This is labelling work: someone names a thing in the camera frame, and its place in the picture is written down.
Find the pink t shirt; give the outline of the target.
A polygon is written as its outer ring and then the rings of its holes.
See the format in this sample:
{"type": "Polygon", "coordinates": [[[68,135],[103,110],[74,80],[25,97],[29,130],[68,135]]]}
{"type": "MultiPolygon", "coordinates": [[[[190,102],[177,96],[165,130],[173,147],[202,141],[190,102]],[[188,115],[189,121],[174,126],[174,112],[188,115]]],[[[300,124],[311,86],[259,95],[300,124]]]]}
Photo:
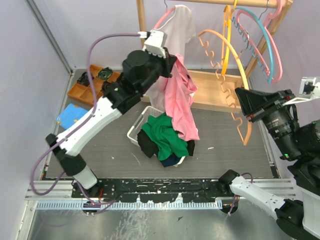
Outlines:
{"type": "Polygon", "coordinates": [[[197,91],[189,71],[184,65],[184,57],[176,54],[171,77],[164,79],[164,109],[171,118],[172,126],[178,136],[185,140],[199,140],[199,132],[193,118],[191,105],[197,91]]]}

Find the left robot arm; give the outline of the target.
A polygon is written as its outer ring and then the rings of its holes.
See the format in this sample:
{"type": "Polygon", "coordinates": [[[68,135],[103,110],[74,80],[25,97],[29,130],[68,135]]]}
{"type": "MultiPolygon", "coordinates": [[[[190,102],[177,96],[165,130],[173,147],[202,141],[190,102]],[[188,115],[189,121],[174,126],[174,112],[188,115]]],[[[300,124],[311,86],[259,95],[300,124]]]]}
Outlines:
{"type": "Polygon", "coordinates": [[[171,77],[176,60],[177,57],[167,50],[164,56],[147,50],[132,51],[122,62],[122,73],[103,90],[96,105],[69,129],[46,137],[65,174],[81,184],[82,192],[88,198],[99,195],[100,185],[81,157],[81,150],[105,126],[139,103],[159,77],[171,77]]]}

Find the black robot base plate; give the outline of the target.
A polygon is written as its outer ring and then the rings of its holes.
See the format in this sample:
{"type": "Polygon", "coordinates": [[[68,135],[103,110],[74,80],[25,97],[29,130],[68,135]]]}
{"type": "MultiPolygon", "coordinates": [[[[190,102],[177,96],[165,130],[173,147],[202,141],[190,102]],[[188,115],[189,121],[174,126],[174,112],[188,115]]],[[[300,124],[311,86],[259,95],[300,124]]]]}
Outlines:
{"type": "Polygon", "coordinates": [[[121,203],[214,203],[216,198],[233,197],[231,190],[210,178],[99,178],[84,191],[91,199],[115,200],[121,203]]]}

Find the green t shirt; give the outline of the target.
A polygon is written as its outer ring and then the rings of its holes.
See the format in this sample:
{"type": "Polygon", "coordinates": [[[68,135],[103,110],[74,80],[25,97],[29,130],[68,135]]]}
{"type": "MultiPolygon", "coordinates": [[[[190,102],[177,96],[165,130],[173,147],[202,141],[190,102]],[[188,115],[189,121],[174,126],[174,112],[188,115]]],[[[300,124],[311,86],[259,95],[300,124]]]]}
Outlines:
{"type": "Polygon", "coordinates": [[[172,118],[162,113],[158,117],[149,115],[142,130],[158,147],[158,159],[164,161],[172,154],[178,158],[189,156],[187,142],[173,128],[172,118]]]}

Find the pink plastic hanger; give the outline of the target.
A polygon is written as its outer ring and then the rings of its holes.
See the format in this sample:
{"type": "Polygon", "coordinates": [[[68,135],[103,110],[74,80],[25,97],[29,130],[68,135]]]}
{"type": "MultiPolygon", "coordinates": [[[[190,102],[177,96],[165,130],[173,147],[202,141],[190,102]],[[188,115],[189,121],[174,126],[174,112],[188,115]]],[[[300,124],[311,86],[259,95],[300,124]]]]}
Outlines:
{"type": "Polygon", "coordinates": [[[277,8],[275,10],[275,12],[270,12],[267,17],[265,18],[265,20],[262,22],[262,24],[265,26],[267,32],[269,33],[269,36],[270,36],[270,42],[272,44],[272,49],[273,49],[273,56],[274,56],[274,63],[275,63],[275,66],[274,66],[274,74],[273,74],[273,77],[272,77],[272,84],[275,84],[277,83],[281,78],[282,78],[282,75],[283,75],[283,67],[282,67],[282,62],[281,62],[281,58],[280,58],[280,54],[278,52],[278,49],[277,49],[277,46],[276,46],[276,43],[271,35],[271,33],[269,32],[268,30],[268,24],[270,22],[270,20],[273,20],[275,19],[276,17],[279,16],[279,14],[281,13],[282,9],[283,9],[283,6],[285,4],[285,1],[283,0],[278,0],[277,1],[277,8]]]}

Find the navy blue t shirt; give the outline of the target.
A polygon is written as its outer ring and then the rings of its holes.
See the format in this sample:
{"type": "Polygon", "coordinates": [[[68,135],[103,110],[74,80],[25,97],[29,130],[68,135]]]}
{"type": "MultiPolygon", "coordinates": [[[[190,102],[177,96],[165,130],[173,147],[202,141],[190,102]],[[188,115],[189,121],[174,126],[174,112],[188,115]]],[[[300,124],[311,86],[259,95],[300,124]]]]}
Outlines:
{"type": "Polygon", "coordinates": [[[171,167],[171,166],[177,165],[180,162],[180,160],[181,160],[181,157],[177,157],[175,155],[171,155],[167,159],[161,160],[160,163],[162,164],[162,166],[164,168],[167,168],[167,167],[171,167]]]}

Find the black t shirt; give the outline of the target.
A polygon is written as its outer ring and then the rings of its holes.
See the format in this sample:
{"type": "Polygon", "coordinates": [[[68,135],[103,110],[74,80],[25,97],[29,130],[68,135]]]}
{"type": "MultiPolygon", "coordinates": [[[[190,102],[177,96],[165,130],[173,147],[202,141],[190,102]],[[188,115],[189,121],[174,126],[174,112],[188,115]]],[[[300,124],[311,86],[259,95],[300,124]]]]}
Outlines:
{"type": "MultiPolygon", "coordinates": [[[[142,129],[137,134],[137,142],[140,146],[141,151],[148,157],[151,158],[152,156],[156,156],[159,152],[159,148],[156,143],[154,143],[147,133],[142,129]]],[[[188,156],[194,155],[194,149],[195,149],[195,141],[190,140],[187,142],[188,156]]]]}

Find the pink hanger of white shirt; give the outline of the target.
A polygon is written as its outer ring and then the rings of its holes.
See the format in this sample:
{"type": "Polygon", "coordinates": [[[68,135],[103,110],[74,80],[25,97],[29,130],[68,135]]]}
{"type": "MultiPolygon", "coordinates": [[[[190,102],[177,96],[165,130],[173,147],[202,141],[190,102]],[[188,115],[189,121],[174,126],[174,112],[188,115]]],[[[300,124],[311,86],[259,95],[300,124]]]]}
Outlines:
{"type": "Polygon", "coordinates": [[[164,1],[164,4],[166,6],[165,9],[165,13],[163,14],[163,16],[157,21],[157,23],[155,24],[155,26],[153,27],[153,29],[158,29],[161,25],[161,23],[165,20],[165,18],[172,12],[175,11],[176,6],[174,5],[172,8],[168,9],[168,5],[166,3],[166,1],[164,1]]]}

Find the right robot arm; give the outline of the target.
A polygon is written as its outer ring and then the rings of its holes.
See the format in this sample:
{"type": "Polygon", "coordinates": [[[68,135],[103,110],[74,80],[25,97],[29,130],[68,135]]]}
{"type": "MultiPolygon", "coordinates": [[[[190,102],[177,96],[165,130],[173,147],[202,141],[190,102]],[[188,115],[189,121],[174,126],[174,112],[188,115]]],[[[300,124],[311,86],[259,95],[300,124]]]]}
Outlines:
{"type": "Polygon", "coordinates": [[[237,87],[243,115],[251,123],[262,121],[281,153],[294,162],[287,169],[300,187],[303,200],[271,194],[228,170],[219,182],[225,197],[244,197],[273,217],[279,228],[295,240],[320,238],[320,122],[300,126],[296,105],[302,98],[290,89],[274,93],[237,87]]]}

